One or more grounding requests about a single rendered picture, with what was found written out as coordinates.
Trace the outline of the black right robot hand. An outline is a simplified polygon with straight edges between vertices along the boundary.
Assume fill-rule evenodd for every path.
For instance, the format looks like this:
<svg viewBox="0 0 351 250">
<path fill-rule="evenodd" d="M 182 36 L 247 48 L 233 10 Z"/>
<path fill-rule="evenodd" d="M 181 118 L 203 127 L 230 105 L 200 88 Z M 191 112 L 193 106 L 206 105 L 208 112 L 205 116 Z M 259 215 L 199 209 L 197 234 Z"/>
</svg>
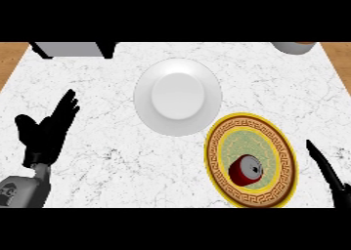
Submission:
<svg viewBox="0 0 351 250">
<path fill-rule="evenodd" d="M 311 141 L 307 141 L 307 150 L 317 162 L 324 181 L 329 184 L 333 207 L 351 208 L 351 186 L 339 181 L 332 166 Z"/>
</svg>

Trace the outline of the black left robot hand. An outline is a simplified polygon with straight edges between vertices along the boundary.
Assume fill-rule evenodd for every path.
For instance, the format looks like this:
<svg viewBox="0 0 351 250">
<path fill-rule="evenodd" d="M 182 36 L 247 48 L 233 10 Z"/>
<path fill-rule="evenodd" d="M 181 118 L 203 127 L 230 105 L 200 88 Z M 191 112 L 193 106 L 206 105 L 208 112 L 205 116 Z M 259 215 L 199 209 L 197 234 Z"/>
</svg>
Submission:
<svg viewBox="0 0 351 250">
<path fill-rule="evenodd" d="M 25 114 L 15 117 L 20 141 L 27 147 L 22 163 L 27 168 L 37 163 L 52 165 L 57 161 L 67 132 L 80 110 L 77 102 L 76 92 L 68 90 L 52 114 L 42 119 L 40 123 L 36 123 Z"/>
</svg>

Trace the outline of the yellow patterned plate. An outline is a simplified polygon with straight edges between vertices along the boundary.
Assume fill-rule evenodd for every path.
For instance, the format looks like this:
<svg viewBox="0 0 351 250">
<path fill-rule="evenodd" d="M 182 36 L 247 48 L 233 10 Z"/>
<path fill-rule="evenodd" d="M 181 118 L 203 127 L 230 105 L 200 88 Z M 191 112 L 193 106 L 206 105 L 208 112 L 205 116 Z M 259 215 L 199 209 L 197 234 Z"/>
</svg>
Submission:
<svg viewBox="0 0 351 250">
<path fill-rule="evenodd" d="M 230 165 L 252 155 L 262 165 L 259 180 L 237 186 Z M 210 126 L 205 140 L 205 167 L 209 179 L 227 201 L 237 207 L 282 207 L 295 193 L 298 161 L 293 147 L 273 123 L 240 112 L 225 115 Z"/>
</svg>

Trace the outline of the red can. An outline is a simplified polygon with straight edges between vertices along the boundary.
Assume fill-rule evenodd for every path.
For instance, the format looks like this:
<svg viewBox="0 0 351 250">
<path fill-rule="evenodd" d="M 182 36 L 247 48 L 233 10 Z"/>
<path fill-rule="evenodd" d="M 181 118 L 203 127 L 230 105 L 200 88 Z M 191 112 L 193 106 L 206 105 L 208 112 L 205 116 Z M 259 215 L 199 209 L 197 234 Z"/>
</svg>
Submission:
<svg viewBox="0 0 351 250">
<path fill-rule="evenodd" d="M 262 175 L 264 167 L 259 160 L 250 154 L 243 154 L 228 168 L 231 182 L 239 187 L 245 187 L 256 183 L 261 180 Z"/>
</svg>

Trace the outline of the white plate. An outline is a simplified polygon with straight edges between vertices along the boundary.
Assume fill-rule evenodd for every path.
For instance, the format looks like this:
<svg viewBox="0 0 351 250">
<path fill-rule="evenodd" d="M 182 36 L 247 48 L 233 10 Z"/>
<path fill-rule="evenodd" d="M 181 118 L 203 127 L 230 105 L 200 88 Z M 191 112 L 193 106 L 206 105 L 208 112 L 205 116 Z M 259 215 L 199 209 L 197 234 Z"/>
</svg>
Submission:
<svg viewBox="0 0 351 250">
<path fill-rule="evenodd" d="M 194 60 L 168 59 L 144 72 L 135 88 L 136 114 L 159 134 L 188 136 L 212 122 L 222 93 L 210 69 Z"/>
</svg>

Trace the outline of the grey and black appliance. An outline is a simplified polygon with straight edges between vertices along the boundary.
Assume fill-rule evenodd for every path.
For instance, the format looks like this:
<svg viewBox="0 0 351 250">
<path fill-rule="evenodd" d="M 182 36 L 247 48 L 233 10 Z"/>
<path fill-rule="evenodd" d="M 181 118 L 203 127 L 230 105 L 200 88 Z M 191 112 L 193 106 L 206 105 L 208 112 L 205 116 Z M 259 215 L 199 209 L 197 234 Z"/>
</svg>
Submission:
<svg viewBox="0 0 351 250">
<path fill-rule="evenodd" d="M 43 59 L 55 57 L 113 58 L 117 42 L 30 42 L 31 50 Z"/>
</svg>

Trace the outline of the grey cylindrical container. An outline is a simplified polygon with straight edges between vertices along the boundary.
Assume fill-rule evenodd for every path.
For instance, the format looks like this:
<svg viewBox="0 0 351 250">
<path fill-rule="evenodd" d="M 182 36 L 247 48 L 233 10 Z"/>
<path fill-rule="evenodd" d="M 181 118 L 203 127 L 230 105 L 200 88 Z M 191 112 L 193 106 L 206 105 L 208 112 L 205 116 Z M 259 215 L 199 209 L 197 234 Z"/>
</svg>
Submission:
<svg viewBox="0 0 351 250">
<path fill-rule="evenodd" d="M 273 42 L 274 48 L 284 54 L 304 55 L 316 46 L 316 42 Z"/>
</svg>

